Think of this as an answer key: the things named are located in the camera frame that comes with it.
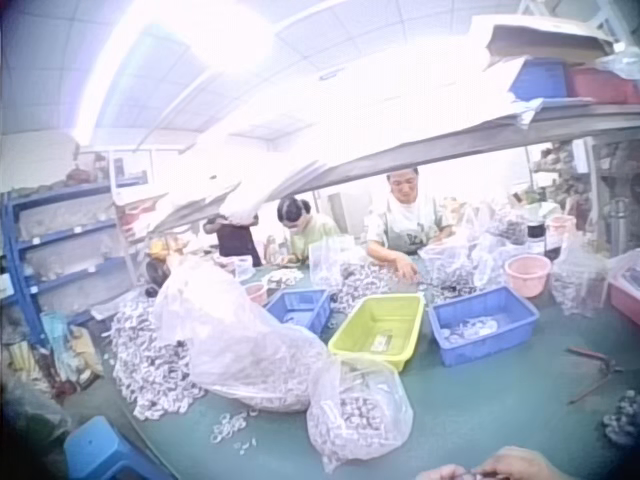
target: yellow plastic basket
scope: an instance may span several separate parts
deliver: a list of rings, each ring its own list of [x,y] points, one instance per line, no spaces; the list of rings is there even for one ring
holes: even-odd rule
[[[419,294],[363,298],[329,341],[329,351],[382,360],[400,372],[416,348],[423,314]]]

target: green table surface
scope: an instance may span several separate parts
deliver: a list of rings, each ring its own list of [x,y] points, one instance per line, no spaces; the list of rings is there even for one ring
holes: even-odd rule
[[[305,276],[293,288],[308,287]],[[442,365],[425,316],[416,351],[400,374],[414,410],[411,436],[383,457],[349,462],[332,475],[309,441],[304,413],[261,412],[232,438],[211,444],[220,415],[246,410],[242,403],[208,393],[185,414],[157,421],[139,421],[131,406],[126,410],[151,449],[183,479],[413,479],[446,463],[474,467],[506,445],[538,450],[569,474],[598,478],[622,454],[604,436],[602,417],[625,390],[640,387],[640,328],[609,307],[597,318],[567,317],[548,292],[533,303],[540,320],[529,342],[451,368]],[[323,332],[323,339],[332,333]],[[569,346],[610,355],[626,371],[568,405],[600,378],[599,364],[567,353]],[[240,455],[233,445],[252,438],[257,446]]]

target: sticker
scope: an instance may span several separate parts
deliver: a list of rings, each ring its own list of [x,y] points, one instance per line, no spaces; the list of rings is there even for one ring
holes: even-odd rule
[[[373,340],[373,344],[369,349],[371,352],[382,353],[389,350],[389,346],[391,345],[391,339],[393,335],[391,332],[383,332],[376,335],[376,338]]]

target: human hand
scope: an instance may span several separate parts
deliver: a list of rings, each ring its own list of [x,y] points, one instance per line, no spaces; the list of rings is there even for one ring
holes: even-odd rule
[[[394,263],[400,279],[409,283],[416,282],[418,277],[418,269],[408,256],[406,256],[404,253],[397,252]]]
[[[542,454],[518,447],[502,448],[473,472],[505,476],[510,480],[570,480]]]
[[[422,472],[416,477],[416,480],[463,480],[466,473],[467,471],[459,465],[445,465],[428,472]],[[468,474],[468,477],[472,479],[473,474]]]

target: blue plastic crate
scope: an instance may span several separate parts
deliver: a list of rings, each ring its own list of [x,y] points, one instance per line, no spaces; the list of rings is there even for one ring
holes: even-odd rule
[[[509,89],[518,100],[534,98],[566,98],[567,75],[562,60],[534,58],[524,62]]]
[[[320,335],[331,316],[327,290],[281,290],[276,293],[267,311],[280,323],[304,327]]]
[[[452,329],[465,320],[484,316],[492,316],[497,320],[497,331],[457,344],[445,341],[443,328]],[[429,309],[433,335],[440,345],[442,362],[447,367],[471,362],[526,342],[531,338],[539,316],[531,303],[509,287],[476,293]]]

